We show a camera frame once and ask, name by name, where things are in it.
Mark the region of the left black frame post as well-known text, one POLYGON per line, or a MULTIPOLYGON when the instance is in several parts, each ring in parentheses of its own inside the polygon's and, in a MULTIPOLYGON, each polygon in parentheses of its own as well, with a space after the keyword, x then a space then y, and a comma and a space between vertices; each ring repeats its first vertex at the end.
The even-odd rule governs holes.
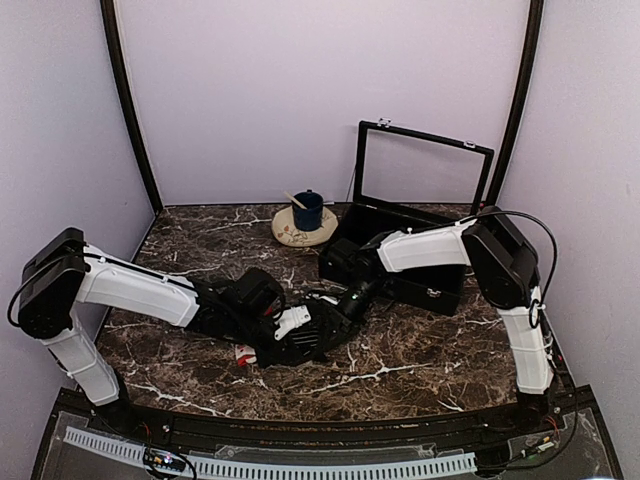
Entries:
POLYGON ((116 2, 101 0, 100 10, 112 75, 129 142, 147 199, 154 215, 157 216, 163 211, 164 205, 152 172, 151 162, 144 144, 142 130, 134 105, 134 98, 126 71, 124 50, 120 38, 116 2))

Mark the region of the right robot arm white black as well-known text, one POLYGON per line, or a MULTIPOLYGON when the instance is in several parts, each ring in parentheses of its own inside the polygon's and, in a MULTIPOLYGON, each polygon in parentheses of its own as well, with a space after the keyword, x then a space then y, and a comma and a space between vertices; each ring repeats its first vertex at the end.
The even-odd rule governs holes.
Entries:
POLYGON ((307 354, 325 352, 352 337, 372 299, 397 274, 422 268, 470 268, 484 300, 503 322, 516 367, 517 404, 510 424, 534 432, 549 416, 555 375, 552 335, 540 280, 538 254, 512 222, 514 212, 488 207, 445 224, 383 232, 362 246, 338 241, 328 263, 347 275, 339 297, 316 294, 287 309, 275 337, 290 339, 307 354))

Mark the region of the red Santa Christmas sock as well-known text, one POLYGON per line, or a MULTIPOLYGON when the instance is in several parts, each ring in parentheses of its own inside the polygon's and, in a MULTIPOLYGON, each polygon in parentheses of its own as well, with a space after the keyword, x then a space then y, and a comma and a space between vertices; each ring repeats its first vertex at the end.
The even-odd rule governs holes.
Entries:
POLYGON ((239 323, 240 364, 256 363, 261 368, 276 364, 280 352, 275 339, 274 308, 257 317, 244 316, 239 323))

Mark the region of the right black frame post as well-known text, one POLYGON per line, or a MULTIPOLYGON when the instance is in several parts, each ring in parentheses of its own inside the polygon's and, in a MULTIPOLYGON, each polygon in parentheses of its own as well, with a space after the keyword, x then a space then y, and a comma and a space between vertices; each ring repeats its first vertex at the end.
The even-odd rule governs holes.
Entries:
POLYGON ((506 174, 514 152, 525 105, 528 97, 531 77, 537 53, 539 36, 542 26, 543 0, 529 2, 528 17, 523 41, 523 48, 519 62, 518 74, 509 114, 503 134, 499 155, 495 164, 493 177, 487 193, 486 204, 495 205, 500 197, 506 174))

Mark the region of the black compartment box glass lid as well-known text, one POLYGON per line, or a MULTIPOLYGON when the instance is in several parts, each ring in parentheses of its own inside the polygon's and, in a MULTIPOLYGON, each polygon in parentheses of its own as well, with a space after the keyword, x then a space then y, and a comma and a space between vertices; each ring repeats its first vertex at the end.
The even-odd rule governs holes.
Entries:
POLYGON ((360 121, 351 203, 320 253, 320 278, 353 282, 357 250, 379 233, 476 213, 493 160, 493 149, 471 141, 360 121))

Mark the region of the black white striped sock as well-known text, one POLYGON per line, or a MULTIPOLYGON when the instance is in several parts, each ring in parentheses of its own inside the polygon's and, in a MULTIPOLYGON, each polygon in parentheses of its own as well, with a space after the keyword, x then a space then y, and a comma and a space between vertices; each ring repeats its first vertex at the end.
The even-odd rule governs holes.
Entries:
POLYGON ((316 350, 320 333, 317 329, 292 331, 288 334, 288 338, 303 355, 309 355, 316 350))

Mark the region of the black frame post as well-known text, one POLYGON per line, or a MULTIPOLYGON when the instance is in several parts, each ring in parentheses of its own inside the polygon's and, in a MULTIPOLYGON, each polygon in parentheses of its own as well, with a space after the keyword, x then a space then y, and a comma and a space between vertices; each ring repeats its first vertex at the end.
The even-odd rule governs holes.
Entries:
POLYGON ((499 155, 495 164, 493 177, 487 193, 486 204, 495 205, 500 197, 506 174, 514 152, 525 105, 528 97, 531 77, 537 53, 539 36, 542 26, 543 0, 529 2, 528 17, 523 41, 523 48, 519 62, 518 74, 509 114, 503 134, 499 155))
POLYGON ((144 144, 142 130, 134 105, 134 98, 126 71, 124 50, 120 38, 116 2, 101 0, 100 10, 112 75, 129 142, 147 199, 154 215, 157 216, 163 211, 164 205, 152 172, 151 162, 144 144))

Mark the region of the blue ceramic cup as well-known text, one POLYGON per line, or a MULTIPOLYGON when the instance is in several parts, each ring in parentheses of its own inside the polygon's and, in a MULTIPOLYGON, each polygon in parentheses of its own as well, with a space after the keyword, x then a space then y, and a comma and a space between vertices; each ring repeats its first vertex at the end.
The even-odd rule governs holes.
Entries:
POLYGON ((294 196, 307 206, 307 210, 302 210, 292 203, 295 227, 305 232, 318 230, 322 225, 323 197, 310 189, 294 196))

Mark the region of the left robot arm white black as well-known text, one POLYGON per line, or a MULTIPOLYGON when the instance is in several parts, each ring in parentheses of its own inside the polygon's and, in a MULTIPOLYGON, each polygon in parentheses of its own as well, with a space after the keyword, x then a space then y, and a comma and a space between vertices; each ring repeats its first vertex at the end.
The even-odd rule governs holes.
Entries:
POLYGON ((49 350, 120 436, 134 435, 141 415, 83 330, 76 312, 83 303, 146 315, 256 352, 275 347, 290 329, 283 308, 272 307, 283 305, 283 291, 265 272, 254 269, 238 281, 190 280, 133 265, 86 243, 81 230, 63 230, 26 263, 7 320, 49 350))

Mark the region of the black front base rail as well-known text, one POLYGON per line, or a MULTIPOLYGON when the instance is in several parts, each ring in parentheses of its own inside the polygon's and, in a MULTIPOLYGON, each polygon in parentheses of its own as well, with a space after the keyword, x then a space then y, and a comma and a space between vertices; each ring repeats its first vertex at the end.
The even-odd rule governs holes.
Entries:
POLYGON ((178 449, 225 441, 324 450, 434 443, 505 459, 508 441, 541 434, 554 421, 565 428, 577 411, 596 406, 588 386, 561 391, 550 396, 548 413, 535 411, 526 423, 524 408, 516 403, 458 411, 429 388, 402 388, 398 377, 356 383, 299 391, 239 378, 208 389, 190 383, 182 393, 145 383, 133 387, 132 398, 95 408, 95 421, 117 434, 178 449), (383 397, 387 384, 396 388, 398 402, 383 397))

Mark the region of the wooden stick in cup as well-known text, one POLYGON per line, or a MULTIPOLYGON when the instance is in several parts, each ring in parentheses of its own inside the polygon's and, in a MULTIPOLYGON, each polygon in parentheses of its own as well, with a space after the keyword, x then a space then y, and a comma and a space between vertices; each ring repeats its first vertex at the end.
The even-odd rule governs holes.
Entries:
POLYGON ((299 201, 294 195, 289 193, 288 191, 283 191, 283 194, 289 199, 292 203, 294 203, 299 209, 307 210, 307 206, 304 205, 301 201, 299 201))

